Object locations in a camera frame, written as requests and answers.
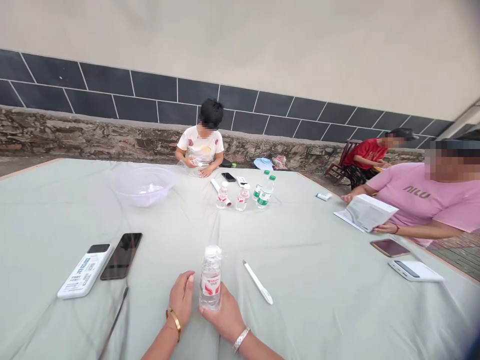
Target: hand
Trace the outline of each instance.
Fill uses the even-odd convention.
[[[169,305],[178,318],[182,330],[187,326],[192,313],[192,295],[194,291],[195,271],[181,273],[170,291]],[[177,325],[172,316],[166,321],[166,326],[177,331]]]
[[[397,230],[397,225],[391,222],[386,222],[383,225],[378,225],[376,228],[374,228],[373,232],[375,234],[393,234],[396,233]]]
[[[201,178],[208,178],[214,169],[211,166],[207,166],[200,170],[200,177]]]
[[[340,196],[340,199],[342,199],[345,203],[350,204],[350,202],[354,199],[354,195],[347,194],[347,195],[342,195]]]
[[[189,156],[185,158],[185,165],[187,165],[189,168],[197,168],[198,166],[195,165],[192,160],[195,159],[195,156]]]
[[[218,333],[233,344],[247,328],[237,301],[225,284],[220,283],[220,307],[217,311],[199,307],[198,312],[211,323]]]

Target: white pen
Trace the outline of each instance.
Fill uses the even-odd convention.
[[[264,286],[262,285],[262,283],[260,282],[259,278],[254,274],[252,268],[250,267],[250,265],[247,264],[247,262],[245,260],[242,260],[243,262],[243,266],[245,266],[245,269],[248,271],[248,273],[250,274],[250,277],[251,279],[253,280],[253,282],[255,283],[256,287],[258,288],[258,290],[260,290],[260,294],[263,296],[263,298],[265,299],[265,301],[267,303],[269,303],[270,305],[273,305],[274,304],[274,301],[272,300],[272,297],[270,296],[269,292],[267,291],[266,288],[264,288]]]

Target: table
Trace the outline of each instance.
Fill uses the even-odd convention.
[[[478,329],[480,287],[405,239],[399,241],[445,278],[412,283],[363,233],[333,215],[345,207],[295,172],[274,171],[264,210],[218,210],[210,179],[168,166],[178,181],[149,208],[122,203],[110,189],[116,171],[142,164],[62,159],[0,180],[0,358],[97,359],[129,292],[105,359],[139,359],[165,321],[179,273],[194,270],[199,289],[203,251],[222,247],[222,280],[245,323],[286,359],[461,359]],[[221,181],[217,169],[212,176]],[[252,186],[262,171],[229,169]],[[230,198],[240,190],[229,186]],[[123,233],[143,239],[125,280],[96,281],[89,295],[56,293],[92,244],[116,245]],[[242,265],[268,289],[268,305]],[[172,359],[235,359],[231,345],[195,311]]]

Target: wooden chair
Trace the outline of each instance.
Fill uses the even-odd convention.
[[[361,140],[347,140],[345,141],[345,147],[340,156],[340,161],[338,164],[332,163],[328,169],[325,171],[325,176],[330,175],[331,177],[335,178],[336,181],[334,185],[340,184],[340,182],[345,177],[345,173],[342,169],[342,164],[344,163],[345,158],[347,155],[362,141]]]

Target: stone wall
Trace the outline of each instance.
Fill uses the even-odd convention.
[[[175,144],[187,126],[111,120],[61,112],[0,106],[0,156],[54,156],[162,163],[175,159]],[[221,130],[225,157],[253,167],[259,157],[287,157],[295,171],[324,171],[338,161],[343,144],[251,135]],[[423,150],[395,149],[386,160],[421,162]]]

